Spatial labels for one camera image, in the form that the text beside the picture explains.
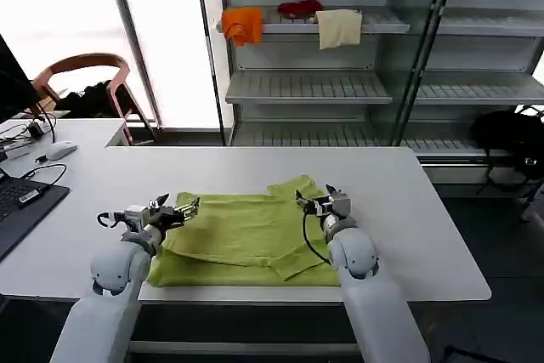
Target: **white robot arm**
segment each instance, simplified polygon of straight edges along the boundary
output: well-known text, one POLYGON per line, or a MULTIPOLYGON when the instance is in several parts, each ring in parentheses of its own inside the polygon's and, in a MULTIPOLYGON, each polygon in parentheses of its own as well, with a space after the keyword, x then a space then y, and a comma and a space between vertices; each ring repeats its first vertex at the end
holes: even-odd
POLYGON ((102 213, 103 218, 126 223, 128 232, 91 263, 91 281, 74 304, 51 358, 54 363, 119 363, 125 358, 138 317, 139 290, 150 272, 167 230, 179 227, 198 213, 199 201, 183 207, 164 207, 167 195, 148 207, 131 206, 124 213, 102 213))
MULTIPOLYGON (((329 196, 313 200, 297 192, 297 202, 303 207, 304 220, 308 214, 321 218, 330 250, 330 261, 323 259, 338 272, 344 305, 365 362, 429 362, 427 346, 408 304, 380 266, 370 236, 349 217, 349 198, 331 186, 327 189, 329 196)), ((149 273, 151 258, 167 230, 198 213, 198 200, 173 208, 163 206, 166 199, 167 195, 148 207, 131 206, 124 213, 99 215, 102 225, 112 227, 123 222, 129 231, 93 259, 89 288, 72 307, 52 362, 124 360, 140 309, 139 290, 149 273), (103 218, 114 224, 106 225, 103 218)))
POLYGON ((338 272, 344 307, 364 361, 429 362, 427 345, 408 303, 379 264, 370 236, 349 217, 349 197, 332 186, 327 185, 327 189, 329 196, 313 200, 297 192, 297 202, 304 217, 311 214, 321 219, 330 254, 330 261, 326 261, 338 272))

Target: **metal shelf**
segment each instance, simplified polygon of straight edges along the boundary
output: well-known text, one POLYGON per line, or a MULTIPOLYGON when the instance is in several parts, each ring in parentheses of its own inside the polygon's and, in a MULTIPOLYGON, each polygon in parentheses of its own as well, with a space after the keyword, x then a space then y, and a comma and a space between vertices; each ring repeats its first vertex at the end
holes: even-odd
MULTIPOLYGON (((363 34, 405 34, 410 25, 389 9, 360 9, 363 14, 363 34)), ((221 22, 218 31, 222 32, 221 22)), ((285 19, 276 9, 263 8, 263 34, 317 34, 318 25, 310 19, 285 19)))
POLYGON ((369 71, 237 71, 229 104, 389 104, 392 99, 369 71))
POLYGON ((438 34, 544 37, 544 13, 524 10, 447 9, 438 34))
POLYGON ((426 71, 416 104, 544 104, 544 87, 524 73, 426 71))
POLYGON ((374 132, 361 122, 243 122, 234 146, 376 146, 374 132))
MULTIPOLYGON (((485 152, 470 139, 470 123, 464 122, 409 122, 401 146, 412 148, 418 156, 477 156, 485 152)), ((493 150, 492 156, 507 156, 493 150)))

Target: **beige towel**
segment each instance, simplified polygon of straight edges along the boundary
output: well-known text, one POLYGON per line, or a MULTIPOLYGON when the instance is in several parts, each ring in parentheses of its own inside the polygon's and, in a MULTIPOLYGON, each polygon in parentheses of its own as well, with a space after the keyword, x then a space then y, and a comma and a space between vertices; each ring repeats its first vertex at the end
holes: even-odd
POLYGON ((353 10, 315 12, 320 30, 320 50, 360 43, 363 22, 361 13, 353 10))

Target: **laptop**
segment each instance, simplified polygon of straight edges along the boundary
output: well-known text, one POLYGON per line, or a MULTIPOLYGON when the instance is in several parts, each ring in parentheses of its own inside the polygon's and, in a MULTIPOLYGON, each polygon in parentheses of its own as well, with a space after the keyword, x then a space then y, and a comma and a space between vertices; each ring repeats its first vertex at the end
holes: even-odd
POLYGON ((0 259, 19 244, 70 192, 52 185, 41 197, 32 200, 34 190, 45 183, 12 178, 0 168, 0 259))

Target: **orange towel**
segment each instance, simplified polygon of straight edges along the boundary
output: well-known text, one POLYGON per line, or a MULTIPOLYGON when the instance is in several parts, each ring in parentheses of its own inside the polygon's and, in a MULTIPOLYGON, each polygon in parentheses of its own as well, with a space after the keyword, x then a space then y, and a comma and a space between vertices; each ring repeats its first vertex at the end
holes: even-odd
POLYGON ((246 43, 257 44, 263 35, 263 10, 241 8, 223 12, 223 34, 225 38, 234 38, 238 47, 246 43))

